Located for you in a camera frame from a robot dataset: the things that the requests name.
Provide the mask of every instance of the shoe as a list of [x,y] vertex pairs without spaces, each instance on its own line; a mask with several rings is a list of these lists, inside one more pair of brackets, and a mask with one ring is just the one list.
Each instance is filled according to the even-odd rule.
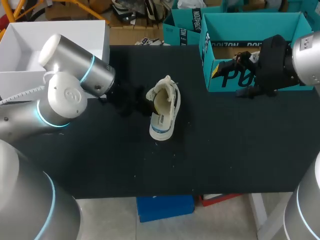
[[152,113],[149,132],[157,141],[168,140],[175,128],[176,117],[181,104],[177,84],[167,75],[150,89],[146,99],[153,101],[156,113]]

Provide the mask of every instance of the floor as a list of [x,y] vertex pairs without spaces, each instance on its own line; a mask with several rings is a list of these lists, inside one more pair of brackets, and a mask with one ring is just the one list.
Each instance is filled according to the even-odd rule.
[[77,202],[84,219],[81,240],[257,240],[247,195],[145,223],[139,222],[135,197]]

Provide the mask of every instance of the red box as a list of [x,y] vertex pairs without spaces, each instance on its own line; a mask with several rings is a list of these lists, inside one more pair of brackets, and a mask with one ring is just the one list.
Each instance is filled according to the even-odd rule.
[[233,198],[238,197],[240,195],[242,195],[242,194],[241,193],[237,193],[237,194],[222,194],[220,196],[213,197],[213,198],[207,199],[207,200],[204,200],[203,196],[200,195],[199,196],[199,200],[201,201],[202,205],[204,207],[206,207],[206,206],[209,206],[209,205],[212,205],[212,204],[220,203],[220,202],[228,200],[228,199],[233,199]]

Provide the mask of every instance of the robotic arm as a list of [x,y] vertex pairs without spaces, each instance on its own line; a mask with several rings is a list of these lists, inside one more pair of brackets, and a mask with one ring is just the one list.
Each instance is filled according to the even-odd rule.
[[282,36],[275,35],[262,42],[257,61],[252,61],[250,52],[240,52],[233,60],[221,62],[212,78],[228,78],[230,71],[252,72],[255,76],[254,86],[238,90],[237,97],[273,96],[275,90],[299,84],[315,86],[318,90],[319,54],[320,31],[298,38],[292,48]]

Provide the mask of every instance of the white cable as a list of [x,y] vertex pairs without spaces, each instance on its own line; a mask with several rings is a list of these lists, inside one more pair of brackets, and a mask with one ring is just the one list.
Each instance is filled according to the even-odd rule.
[[13,95],[11,97],[8,97],[8,98],[0,101],[0,105],[6,104],[6,103],[11,102],[11,101],[14,101],[14,100],[16,100],[18,98],[24,97],[24,96],[29,95],[29,94],[40,92],[43,89],[45,89],[45,86],[38,86],[36,88],[30,89],[30,90],[27,90],[27,91],[24,91],[24,92],[20,92],[20,93],[18,93],[16,95]]
[[43,84],[46,84],[50,79],[47,79],[46,80],[46,76],[48,76],[48,75],[50,75],[50,74],[52,74],[52,75],[55,75],[57,73],[57,71],[47,71],[44,75],[43,75],[43,78],[42,78],[42,80],[43,80]]
[[[56,74],[56,73],[57,73],[57,71],[48,71],[48,72],[46,72],[46,73],[43,75],[43,78],[42,78],[43,83],[46,84],[47,81],[49,81],[49,79],[46,80],[46,76],[48,76],[49,74],[53,74],[53,75],[54,75],[54,74]],[[18,93],[18,94],[16,94],[16,95],[13,95],[13,96],[11,96],[11,97],[8,97],[8,98],[0,101],[0,106],[3,105],[3,104],[6,104],[6,103],[8,103],[8,102],[14,101],[14,100],[16,100],[16,99],[18,99],[18,98],[24,97],[24,96],[26,96],[26,95],[34,94],[34,93],[36,93],[36,92],[40,92],[40,91],[42,91],[43,89],[45,89],[45,86],[38,86],[38,87],[36,87],[36,88],[32,88],[32,89],[30,89],[30,90],[27,90],[27,91],[24,91],[24,92],[20,92],[20,93]]]

